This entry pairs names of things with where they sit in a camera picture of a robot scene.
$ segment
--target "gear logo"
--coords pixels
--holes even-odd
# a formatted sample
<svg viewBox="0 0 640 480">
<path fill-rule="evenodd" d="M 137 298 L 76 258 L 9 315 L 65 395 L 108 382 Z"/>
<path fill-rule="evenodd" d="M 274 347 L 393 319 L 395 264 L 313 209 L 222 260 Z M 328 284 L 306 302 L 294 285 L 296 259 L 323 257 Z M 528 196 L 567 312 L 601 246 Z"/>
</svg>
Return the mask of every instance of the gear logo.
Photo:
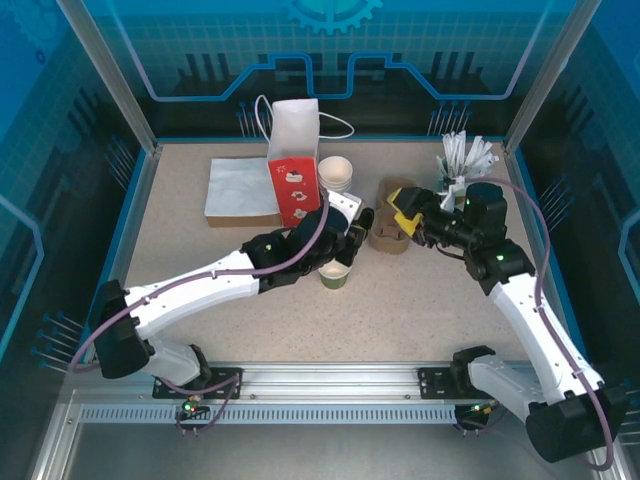
<svg viewBox="0 0 640 480">
<path fill-rule="evenodd" d="M 382 7 L 382 0 L 285 0 L 289 20 L 298 20 L 302 28 L 311 27 L 313 33 L 325 31 L 328 35 L 360 28 L 361 20 L 371 19 L 376 7 Z"/>
<path fill-rule="evenodd" d="M 4 0 L 0 11 L 9 11 L 20 30 L 36 47 L 45 50 L 56 38 L 58 7 L 55 0 Z"/>
</svg>

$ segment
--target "beige table surface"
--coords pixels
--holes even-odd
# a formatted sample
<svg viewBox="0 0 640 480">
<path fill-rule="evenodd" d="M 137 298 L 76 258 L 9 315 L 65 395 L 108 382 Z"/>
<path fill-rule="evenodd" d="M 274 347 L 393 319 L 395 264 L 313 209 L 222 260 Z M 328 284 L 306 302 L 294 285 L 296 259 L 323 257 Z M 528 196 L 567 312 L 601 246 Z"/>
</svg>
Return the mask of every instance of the beige table surface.
<svg viewBox="0 0 640 480">
<path fill-rule="evenodd" d="M 499 154 L 498 145 L 494 151 Z M 320 158 L 347 157 L 354 166 L 351 193 L 372 205 L 385 175 L 407 175 L 434 188 L 430 142 L 331 142 Z M 212 229 L 204 217 L 212 157 L 266 155 L 266 144 L 168 144 L 137 239 L 126 285 L 146 285 L 211 263 L 266 231 Z M 493 174 L 508 178 L 501 160 Z M 530 248 L 513 194 L 508 235 Z M 365 244 L 347 285 L 330 291 L 317 272 L 295 285 L 228 302 L 164 330 L 199 345 L 210 361 L 449 360 L 462 348 L 486 344 L 508 360 L 524 350 L 500 311 L 469 277 L 464 264 L 417 245 L 400 256 Z"/>
</svg>

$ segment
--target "glass panel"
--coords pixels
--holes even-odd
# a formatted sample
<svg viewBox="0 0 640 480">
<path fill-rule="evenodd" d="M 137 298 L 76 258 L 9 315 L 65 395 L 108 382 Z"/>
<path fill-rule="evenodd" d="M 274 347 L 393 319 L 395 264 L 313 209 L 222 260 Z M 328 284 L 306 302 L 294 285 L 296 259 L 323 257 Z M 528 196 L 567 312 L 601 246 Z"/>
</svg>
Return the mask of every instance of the glass panel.
<svg viewBox="0 0 640 480">
<path fill-rule="evenodd" d="M 1 7 L 0 463 L 28 478 L 140 146 L 55 2 Z"/>
<path fill-rule="evenodd" d="M 590 360 L 640 407 L 640 4 L 602 2 L 522 154 Z M 638 442 L 639 417 L 622 443 Z"/>
<path fill-rule="evenodd" d="M 504 135 L 574 3 L 87 5 L 158 136 L 254 137 L 259 94 L 318 97 L 359 134 Z"/>
</svg>

